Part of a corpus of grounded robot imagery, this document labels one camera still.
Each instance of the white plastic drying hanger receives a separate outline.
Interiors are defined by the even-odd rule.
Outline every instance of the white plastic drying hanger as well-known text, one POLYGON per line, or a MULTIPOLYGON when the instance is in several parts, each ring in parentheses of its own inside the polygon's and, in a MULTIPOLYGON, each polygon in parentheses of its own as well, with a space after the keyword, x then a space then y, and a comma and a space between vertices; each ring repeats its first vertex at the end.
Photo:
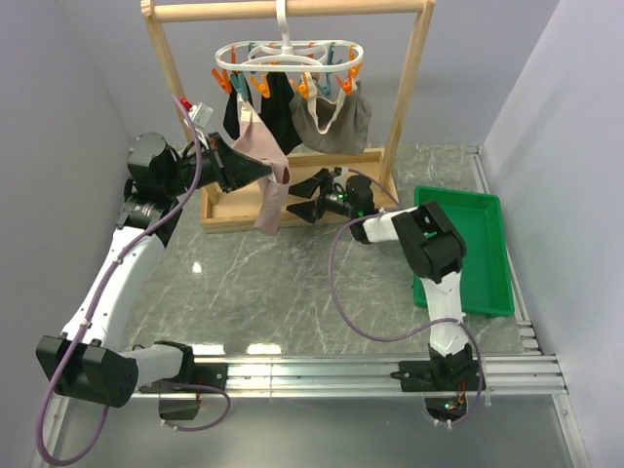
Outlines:
POLYGON ((286 20, 286 1, 276 0, 275 9, 277 12, 277 23, 282 30, 282 42, 271 41, 246 41, 235 42, 222 47, 214 59, 216 64, 224 70, 231 71, 284 71, 302 73, 335 73, 345 71, 362 63, 364 59, 364 49, 359 44, 342 40, 314 40, 314 41, 291 41, 289 25, 286 20), (327 64, 329 48, 346 47, 352 53, 350 60, 334 64, 327 64), (236 52, 237 49, 245 48, 248 52, 248 59, 241 63, 232 63, 223 59, 227 54, 236 52), (265 56, 256 57, 259 53, 265 56), (311 58, 310 55, 323 53, 320 58, 311 58))

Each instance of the pink cloth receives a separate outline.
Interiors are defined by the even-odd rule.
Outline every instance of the pink cloth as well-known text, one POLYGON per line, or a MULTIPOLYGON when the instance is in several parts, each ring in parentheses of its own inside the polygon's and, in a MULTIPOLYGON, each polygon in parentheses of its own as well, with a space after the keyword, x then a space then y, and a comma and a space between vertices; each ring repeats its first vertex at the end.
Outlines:
POLYGON ((289 160, 252 105, 238 97, 241 135, 232 148, 271 166, 273 174, 257 183, 262 191, 262 207, 253 227, 264 234, 277 234, 280 213, 289 195, 291 174, 289 160))

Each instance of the hanger hook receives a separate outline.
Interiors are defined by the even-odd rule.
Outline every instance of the hanger hook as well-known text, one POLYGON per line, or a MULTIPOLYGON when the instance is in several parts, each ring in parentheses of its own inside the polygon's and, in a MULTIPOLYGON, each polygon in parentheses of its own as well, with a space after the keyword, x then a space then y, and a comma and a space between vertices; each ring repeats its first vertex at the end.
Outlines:
POLYGON ((294 54, 293 45, 291 44, 291 32, 289 24, 286 20, 286 0, 276 0, 275 10, 277 13, 277 25, 282 31, 282 52, 284 54, 294 54))

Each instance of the wooden pole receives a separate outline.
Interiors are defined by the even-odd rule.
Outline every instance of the wooden pole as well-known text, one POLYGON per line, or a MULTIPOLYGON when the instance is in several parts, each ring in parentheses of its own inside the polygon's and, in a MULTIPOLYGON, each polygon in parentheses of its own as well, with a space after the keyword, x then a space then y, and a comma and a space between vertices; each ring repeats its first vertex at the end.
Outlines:
POLYGON ((390 134, 386 140, 383 159, 381 160, 381 170, 379 172, 379 181, 386 185, 390 175, 392 174, 392 166, 394 158, 397 154, 397 147, 401 139, 403 125, 410 108, 411 95, 418 76, 418 67, 422 59, 422 51, 425 47, 427 32, 429 31, 429 23, 433 15, 433 9, 436 5, 435 0, 426 0, 422 13, 419 13, 414 23, 411 37, 409 38, 408 52, 406 61, 403 65, 401 73, 401 82, 399 84, 399 92, 397 94, 397 105, 394 111, 394 118, 390 126, 390 134))
MULTIPOLYGON (((426 3, 427 0, 298 0, 288 2, 287 13, 289 17, 419 13, 426 3)), ((153 17, 158 22, 275 18, 275 2, 156 5, 153 17)))
MULTIPOLYGON (((143 13, 145 26, 147 26, 147 33, 149 34, 149 39, 152 42, 154 51, 156 52, 156 57, 158 58, 158 61, 160 61, 163 72, 165 73, 170 93, 176 96, 184 96, 182 82, 180 81, 179 74, 177 73, 176 62, 174 61, 172 49, 169 46, 169 41, 165 35, 165 30, 163 29, 163 25, 154 18, 154 0, 141 0, 140 10, 143 13)), ((175 112, 177 113, 177 118, 182 126, 186 140, 190 141, 192 139, 192 135, 184 123, 184 117, 182 117, 182 114, 179 110, 177 110, 177 108, 175 108, 175 112)), ((206 191, 211 203, 215 204, 217 201, 215 185, 211 184, 207 186, 206 191)))

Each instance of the black cloth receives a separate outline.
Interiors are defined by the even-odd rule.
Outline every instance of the black cloth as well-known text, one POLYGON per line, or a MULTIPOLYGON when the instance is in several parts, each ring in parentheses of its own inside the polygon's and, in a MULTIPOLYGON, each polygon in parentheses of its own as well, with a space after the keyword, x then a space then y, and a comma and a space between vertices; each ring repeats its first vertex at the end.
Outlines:
MULTIPOLYGON (((294 129, 293 115, 290 108, 294 91, 284 72, 271 71, 267 73, 266 82, 271 96, 262 97, 259 116, 277 141, 277 144, 280 145, 280 149, 284 154, 288 155, 301 144, 301 138, 299 138, 294 129)), ((245 86, 247 86, 250 103, 254 105, 247 80, 245 80, 245 86)), ((225 106, 223 128, 232 139, 238 139, 241 135, 238 122, 237 93, 233 88, 225 106)))

